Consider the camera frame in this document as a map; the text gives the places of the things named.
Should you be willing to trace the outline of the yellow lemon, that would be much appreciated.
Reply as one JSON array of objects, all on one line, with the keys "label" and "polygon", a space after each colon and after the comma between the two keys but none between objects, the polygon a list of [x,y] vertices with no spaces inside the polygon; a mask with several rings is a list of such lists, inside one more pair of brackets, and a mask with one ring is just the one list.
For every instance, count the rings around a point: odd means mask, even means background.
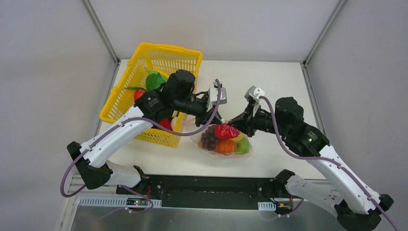
[{"label": "yellow lemon", "polygon": [[239,142],[240,140],[242,140],[244,138],[244,134],[240,133],[237,137],[234,138],[230,138],[231,141],[233,142]]}]

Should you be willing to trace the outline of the dark purple grape bunch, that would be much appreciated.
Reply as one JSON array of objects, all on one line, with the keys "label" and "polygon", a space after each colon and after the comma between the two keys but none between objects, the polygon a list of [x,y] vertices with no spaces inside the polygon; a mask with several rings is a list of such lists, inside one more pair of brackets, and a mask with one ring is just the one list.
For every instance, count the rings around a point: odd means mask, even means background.
[{"label": "dark purple grape bunch", "polygon": [[215,127],[209,126],[200,136],[198,146],[208,151],[215,151],[216,145],[220,142],[215,136]]}]

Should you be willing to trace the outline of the red bell pepper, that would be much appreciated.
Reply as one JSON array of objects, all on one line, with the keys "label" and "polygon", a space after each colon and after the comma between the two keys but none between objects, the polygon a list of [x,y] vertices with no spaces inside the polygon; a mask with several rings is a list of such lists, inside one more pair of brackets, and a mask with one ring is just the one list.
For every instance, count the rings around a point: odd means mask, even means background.
[{"label": "red bell pepper", "polygon": [[224,124],[216,124],[215,127],[215,136],[218,139],[232,139],[236,138],[240,135],[240,131],[236,128],[224,123]]}]

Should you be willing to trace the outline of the green apple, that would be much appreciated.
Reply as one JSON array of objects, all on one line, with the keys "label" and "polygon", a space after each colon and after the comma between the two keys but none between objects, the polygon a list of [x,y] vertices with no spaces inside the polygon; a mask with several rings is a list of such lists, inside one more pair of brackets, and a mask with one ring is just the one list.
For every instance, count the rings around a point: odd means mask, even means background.
[{"label": "green apple", "polygon": [[241,140],[237,141],[236,143],[236,154],[247,154],[250,152],[252,145],[247,137],[243,137]]}]

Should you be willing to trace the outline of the clear zip top bag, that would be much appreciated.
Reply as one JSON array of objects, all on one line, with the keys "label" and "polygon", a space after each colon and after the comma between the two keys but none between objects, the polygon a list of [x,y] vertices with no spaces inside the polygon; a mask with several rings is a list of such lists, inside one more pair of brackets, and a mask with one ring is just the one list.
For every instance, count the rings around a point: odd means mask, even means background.
[{"label": "clear zip top bag", "polygon": [[252,149],[249,138],[227,123],[211,124],[190,139],[202,151],[223,158],[246,156]]}]

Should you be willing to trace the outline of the green leafy bok choy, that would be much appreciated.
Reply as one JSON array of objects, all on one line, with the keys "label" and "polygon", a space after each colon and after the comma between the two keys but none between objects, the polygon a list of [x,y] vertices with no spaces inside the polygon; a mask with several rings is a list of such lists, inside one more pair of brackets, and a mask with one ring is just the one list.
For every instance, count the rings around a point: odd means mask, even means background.
[{"label": "green leafy bok choy", "polygon": [[159,88],[163,83],[167,82],[168,77],[155,70],[149,70],[146,77],[146,90],[151,91]]}]

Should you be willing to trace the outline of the small orange pumpkin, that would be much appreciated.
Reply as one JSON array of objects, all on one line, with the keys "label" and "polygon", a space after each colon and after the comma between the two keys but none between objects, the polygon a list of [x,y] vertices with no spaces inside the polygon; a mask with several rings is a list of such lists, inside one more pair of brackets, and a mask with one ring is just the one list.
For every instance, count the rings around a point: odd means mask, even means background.
[{"label": "small orange pumpkin", "polygon": [[220,154],[232,154],[236,150],[236,143],[232,140],[221,140],[217,145],[215,151]]}]

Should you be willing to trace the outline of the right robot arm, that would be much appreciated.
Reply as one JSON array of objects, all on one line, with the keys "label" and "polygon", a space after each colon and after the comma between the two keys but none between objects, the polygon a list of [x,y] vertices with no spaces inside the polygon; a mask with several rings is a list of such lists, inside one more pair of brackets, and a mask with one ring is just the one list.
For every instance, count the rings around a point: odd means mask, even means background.
[{"label": "right robot arm", "polygon": [[347,166],[328,138],[304,121],[304,109],[293,97],[279,98],[268,110],[249,99],[244,112],[229,125],[249,137],[256,131],[272,133],[288,155],[317,169],[329,185],[312,183],[284,169],[273,179],[273,191],[279,197],[290,194],[314,203],[348,231],[376,229],[394,202],[391,196],[371,189]]}]

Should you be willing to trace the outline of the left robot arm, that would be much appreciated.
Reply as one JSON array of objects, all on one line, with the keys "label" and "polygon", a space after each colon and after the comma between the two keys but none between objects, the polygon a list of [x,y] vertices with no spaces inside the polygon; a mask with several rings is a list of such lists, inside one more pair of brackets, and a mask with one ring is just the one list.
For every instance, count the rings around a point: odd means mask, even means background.
[{"label": "left robot arm", "polygon": [[130,108],[103,133],[80,144],[71,142],[68,152],[73,159],[84,187],[89,190],[103,185],[127,186],[134,194],[146,191],[147,182],[142,170],[109,161],[109,158],[131,139],[156,126],[176,112],[195,117],[198,131],[210,124],[220,123],[217,112],[227,102],[226,89],[216,79],[208,91],[193,93],[195,76],[187,70],[172,73],[167,82],[143,93]]}]

